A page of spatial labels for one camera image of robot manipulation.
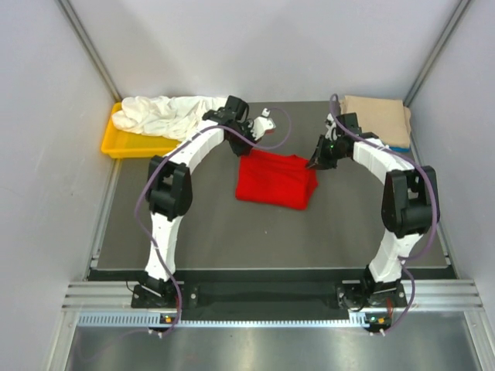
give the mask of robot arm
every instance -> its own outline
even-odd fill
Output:
[[[374,134],[362,133],[356,114],[340,115],[338,119],[354,134],[385,148]],[[362,141],[355,142],[336,126],[331,114],[326,127],[327,132],[320,135],[307,167],[320,170],[336,168],[338,160],[348,157],[363,165],[384,184],[381,218],[386,230],[377,255],[364,271],[360,286],[367,302],[372,298],[394,295],[401,280],[399,257],[409,256],[431,224],[432,205],[424,179],[401,158]],[[435,190],[438,209],[435,170],[429,166],[423,170]]]
[[[187,148],[174,153],[163,169],[156,176],[146,194],[149,209],[152,212],[152,235],[158,243],[160,253],[172,273],[176,271],[175,252],[177,233],[183,215],[193,201],[191,174],[210,151],[224,140],[229,141],[236,155],[249,153],[251,146],[236,135],[221,129],[221,126],[235,130],[251,142],[258,142],[275,129],[275,123],[269,117],[270,111],[264,109],[260,117],[254,120],[246,118],[249,106],[236,97],[228,97],[225,107],[218,111],[208,111],[197,130],[218,126],[219,130],[209,130],[195,138]],[[155,172],[162,157],[155,156],[149,164],[148,177]],[[153,251],[152,245],[145,270],[150,277],[167,281],[169,277]]]

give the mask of yellow tray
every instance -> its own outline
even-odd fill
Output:
[[[122,108],[116,103],[111,115]],[[101,151],[112,158],[151,158],[155,155],[163,156],[172,151],[180,143],[164,137],[149,137],[147,135],[132,134],[118,130],[114,123],[108,120],[107,130],[101,143]]]

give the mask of folded red towel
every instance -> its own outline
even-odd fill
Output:
[[[252,150],[241,156],[237,199],[270,203],[304,210],[318,185],[316,171],[305,168],[307,160]]]

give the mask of cable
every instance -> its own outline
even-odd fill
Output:
[[[132,293],[134,294],[134,291],[129,288],[129,283],[126,281],[125,282],[125,287]]]
[[[151,187],[151,184],[153,183],[153,181],[155,180],[155,178],[158,176],[158,174],[160,173],[160,171],[163,169],[163,167],[165,166],[165,164],[171,159],[171,157],[174,156],[175,153],[177,153],[179,151],[182,151],[192,141],[194,141],[194,139],[198,138],[200,135],[202,135],[203,133],[205,133],[205,132],[207,132],[209,130],[215,130],[215,129],[217,129],[217,130],[229,131],[231,134],[236,135],[237,137],[239,137],[239,139],[241,139],[242,141],[245,141],[246,143],[248,143],[249,145],[253,146],[254,148],[260,148],[260,149],[265,149],[266,150],[266,149],[275,149],[275,148],[278,148],[278,147],[282,146],[287,141],[289,135],[291,134],[291,131],[292,131],[292,119],[291,119],[290,115],[287,113],[287,111],[284,110],[284,109],[282,109],[282,108],[272,107],[272,108],[269,108],[269,110],[271,110],[271,111],[272,110],[280,111],[288,119],[288,130],[287,130],[287,134],[285,135],[284,139],[280,143],[278,143],[277,145],[272,145],[272,146],[257,145],[256,143],[254,143],[252,141],[249,141],[248,139],[246,139],[245,137],[243,137],[242,134],[237,133],[234,129],[228,128],[226,126],[217,125],[217,126],[210,126],[208,128],[204,128],[204,129],[200,130],[199,132],[197,132],[190,140],[184,141],[179,147],[177,147],[175,150],[173,150],[172,152],[170,152],[167,156],[165,156],[163,158],[162,162],[160,162],[160,164],[156,167],[155,171],[149,177],[148,181],[146,182],[145,187],[143,188],[143,190],[141,191],[141,194],[138,197],[138,201],[136,202],[136,206],[134,208],[134,218],[136,219],[138,225],[141,227],[142,231],[146,234],[146,236],[148,236],[149,240],[152,242],[153,247],[154,247],[155,252],[156,252],[156,255],[157,255],[158,259],[159,259],[159,262],[163,266],[163,269],[167,273],[167,276],[172,281],[172,283],[174,285],[174,288],[177,291],[177,297],[179,298],[179,310],[177,311],[177,316],[174,318],[174,320],[173,320],[172,324],[170,325],[169,329],[163,333],[163,336],[167,336],[175,328],[175,326],[179,322],[180,314],[182,312],[182,307],[183,307],[183,298],[182,298],[182,294],[180,292],[179,284],[177,283],[176,279],[173,277],[172,272],[170,271],[170,269],[167,267],[165,261],[163,260],[163,257],[160,254],[160,250],[159,250],[159,247],[158,247],[158,244],[157,244],[155,238],[153,237],[152,233],[146,228],[146,226],[143,224],[143,222],[139,218],[139,209],[141,208],[141,205],[142,205],[142,203],[145,200],[146,193],[149,191],[149,189]]]
[[[428,241],[426,243],[426,246],[423,248],[423,250],[421,250],[416,255],[413,255],[412,257],[398,257],[398,259],[401,262],[402,270],[411,279],[411,297],[409,298],[409,302],[406,305],[404,311],[401,313],[401,315],[399,316],[399,318],[397,318],[397,321],[395,321],[387,330],[384,331],[384,333],[386,334],[386,333],[389,333],[393,328],[395,328],[399,323],[401,323],[404,320],[404,317],[409,312],[409,309],[411,309],[412,302],[415,299],[415,295],[416,295],[415,278],[413,277],[413,275],[411,274],[411,272],[405,267],[404,264],[408,260],[415,260],[415,259],[418,259],[418,258],[424,256],[425,254],[427,254],[432,249],[433,240],[435,239],[435,235],[436,235],[437,217],[438,217],[438,212],[439,212],[437,210],[437,207],[436,207],[435,192],[433,191],[433,185],[430,182],[430,179],[426,175],[425,171],[415,161],[411,160],[410,158],[408,158],[408,157],[406,157],[404,155],[400,155],[397,152],[394,152],[394,151],[392,151],[392,150],[390,150],[388,148],[381,147],[379,145],[376,145],[374,143],[371,143],[370,141],[367,141],[366,139],[364,139],[364,138],[362,138],[362,137],[360,137],[358,135],[355,135],[352,131],[348,130],[345,126],[343,126],[342,123],[337,119],[338,114],[337,114],[336,111],[337,111],[337,108],[338,107],[339,107],[339,96],[337,94],[332,94],[332,96],[330,97],[330,100],[329,100],[329,111],[332,114],[333,120],[335,121],[336,125],[344,133],[346,133],[347,135],[349,135],[355,141],[362,141],[363,143],[366,143],[367,145],[369,145],[369,146],[371,146],[373,148],[376,148],[376,149],[379,149],[381,151],[387,152],[389,155],[397,156],[397,157],[401,158],[402,160],[404,160],[404,161],[408,162],[409,164],[411,164],[418,171],[419,175],[425,181],[426,189],[428,190],[428,195],[429,195],[430,200],[432,202],[432,231],[431,231],[431,233],[430,233],[430,235],[428,237]]]
[[[387,298],[387,314],[390,319],[392,319],[392,316],[394,315],[394,305],[392,303],[392,300],[390,298]]]
[[[416,255],[413,255],[412,257],[399,257],[399,260],[416,260],[420,257],[423,257],[425,254],[427,254],[433,246],[433,240],[435,239],[436,236],[436,227],[437,227],[437,219],[438,219],[438,210],[436,207],[436,197],[435,197],[435,192],[433,191],[433,185],[430,182],[430,179],[426,175],[425,171],[422,169],[421,166],[419,166],[414,160],[411,160],[409,157],[406,157],[404,155],[401,155],[397,152],[392,151],[391,149],[381,147],[380,145],[376,145],[370,141],[367,141],[366,139],[355,135],[352,131],[347,129],[345,126],[342,125],[342,123],[336,118],[337,117],[337,112],[334,111],[334,106],[336,106],[339,102],[339,96],[337,94],[332,94],[330,97],[330,102],[329,102],[329,110],[330,113],[333,116],[333,120],[335,121],[336,125],[347,135],[349,135],[352,139],[355,141],[362,141],[363,143],[366,143],[367,145],[379,149],[380,151],[386,152],[389,155],[393,155],[396,157],[401,158],[402,160],[408,162],[411,164],[419,173],[419,175],[425,180],[425,185],[426,189],[428,190],[428,195],[430,197],[430,200],[432,202],[432,232],[430,233],[428,237],[428,242],[426,243],[426,246],[421,250],[419,253]]]
[[[170,271],[170,269],[167,267],[165,261],[163,260],[162,254],[160,253],[160,250],[158,249],[158,244],[156,243],[155,238],[153,237],[152,233],[146,228],[146,226],[143,224],[143,222],[139,218],[138,211],[141,208],[141,205],[142,205],[142,203],[143,203],[143,201],[145,199],[145,195],[148,192],[149,188],[151,187],[151,184],[153,183],[153,181],[155,180],[155,178],[160,173],[160,170],[162,170],[163,166],[165,166],[165,164],[167,163],[167,161],[170,160],[171,157],[174,156],[175,153],[177,153],[178,151],[182,151],[194,139],[198,138],[200,135],[204,134],[205,132],[207,132],[209,130],[218,129],[218,130],[229,131],[230,133],[232,133],[232,134],[236,135],[237,137],[239,137],[239,139],[241,139],[242,141],[245,141],[249,145],[252,145],[254,148],[258,148],[258,149],[269,150],[269,149],[275,149],[275,148],[281,147],[284,143],[287,142],[287,139],[288,139],[288,137],[290,136],[290,134],[292,132],[292,119],[291,119],[290,115],[288,114],[288,112],[286,110],[284,110],[283,108],[280,108],[280,107],[270,107],[269,110],[282,112],[287,117],[287,121],[288,121],[287,134],[285,135],[284,139],[282,139],[282,141],[280,143],[278,143],[276,145],[272,145],[272,146],[263,146],[263,145],[258,145],[258,144],[254,143],[252,141],[249,141],[248,139],[246,139],[245,137],[243,137],[242,134],[239,134],[234,129],[231,129],[231,128],[228,128],[228,127],[225,127],[225,126],[217,125],[217,126],[210,126],[208,128],[204,128],[203,130],[197,132],[191,139],[189,139],[187,141],[184,141],[179,147],[177,147],[176,149],[174,149],[173,151],[171,151],[167,156],[165,156],[163,158],[162,162],[160,162],[160,164],[157,166],[156,170],[149,177],[149,180],[146,182],[145,187],[143,188],[141,194],[138,197],[138,201],[136,202],[136,206],[134,208],[134,218],[136,219],[136,222],[141,227],[141,229],[146,234],[146,236],[148,236],[148,238],[151,240],[151,242],[153,244],[153,247],[155,249],[156,255],[157,255],[158,259],[159,259],[159,262],[163,266],[163,269],[165,270],[165,272],[169,276],[169,278],[172,281],[172,283],[174,285],[174,288],[176,289],[176,292],[177,292],[177,297],[176,297],[176,299],[178,301],[178,303],[177,303],[177,316],[174,318],[173,322],[170,324],[170,327],[168,329],[166,329],[162,333],[162,338],[164,338],[165,336],[167,336],[168,334],[170,334],[173,331],[173,329],[176,327],[177,323],[179,322],[180,315],[182,313],[182,307],[183,307],[183,297],[182,297],[182,293],[180,291],[179,283],[173,277],[172,272]],[[133,292],[129,288],[128,282],[126,281],[125,283],[127,285],[127,288],[129,289],[129,291]],[[99,352],[97,352],[96,354],[92,355],[89,358],[83,357],[82,352],[81,352],[81,348],[80,348],[79,336],[78,336],[76,338],[76,342],[77,342],[77,355],[84,362],[92,362],[95,359],[99,358],[102,354],[104,354],[115,343],[120,342],[123,338],[127,337],[128,335],[132,335],[132,334],[135,334],[135,333],[138,333],[138,332],[148,332],[148,329],[147,328],[138,328],[138,329],[133,329],[131,331],[125,332],[124,334],[118,336],[116,339],[111,340],[109,343],[107,343],[103,347],[102,350],[100,350]]]
[[[409,312],[409,309],[411,309],[412,303],[415,300],[415,296],[416,296],[416,281],[415,281],[415,278],[412,275],[412,273],[409,271],[409,269],[407,269],[404,265],[402,266],[402,270],[404,271],[404,273],[406,273],[406,275],[411,280],[411,297],[409,298],[409,302],[405,306],[404,311],[401,313],[401,315],[399,315],[399,318],[397,318],[397,320],[394,323],[392,323],[392,325],[389,328],[387,328],[386,330],[384,330],[384,334],[388,334],[394,328],[396,328],[397,326],[399,326],[399,324],[402,321],[404,321],[405,316]]]

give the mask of dark work surface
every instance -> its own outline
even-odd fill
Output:
[[[294,122],[290,139],[276,152],[310,157],[326,130],[327,103],[251,104],[251,116],[272,105],[285,108]],[[283,114],[273,111],[272,117],[277,130],[262,145],[274,145],[285,136]],[[143,269],[148,261],[149,241],[132,216],[148,162],[122,162],[98,269]],[[239,158],[223,143],[194,171],[193,205],[177,241],[178,269],[364,267],[373,259],[384,233],[383,186],[362,166],[344,159],[338,169],[318,172],[319,186],[306,211],[237,201],[238,170]],[[151,228],[146,207],[141,217]],[[409,265],[445,267],[438,237],[429,255]]]
[[[417,280],[453,280],[456,272],[452,265],[447,267],[410,267],[409,271]],[[360,280],[364,269],[359,268],[287,268],[287,269],[178,269],[174,276],[177,281],[187,282],[324,282]],[[89,281],[140,281],[148,277],[144,270],[91,269]],[[408,280],[406,273],[402,278]]]

